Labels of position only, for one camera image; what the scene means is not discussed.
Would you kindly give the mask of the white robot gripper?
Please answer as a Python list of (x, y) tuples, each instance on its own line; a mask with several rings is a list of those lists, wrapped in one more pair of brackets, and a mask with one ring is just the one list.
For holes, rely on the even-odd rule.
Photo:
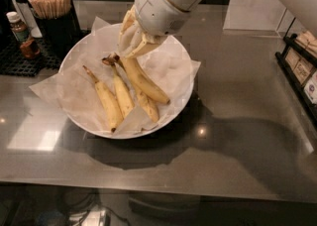
[(169, 0), (135, 0), (134, 5), (121, 25), (118, 40), (121, 57), (136, 58), (153, 51), (189, 19), (189, 12), (179, 10)]

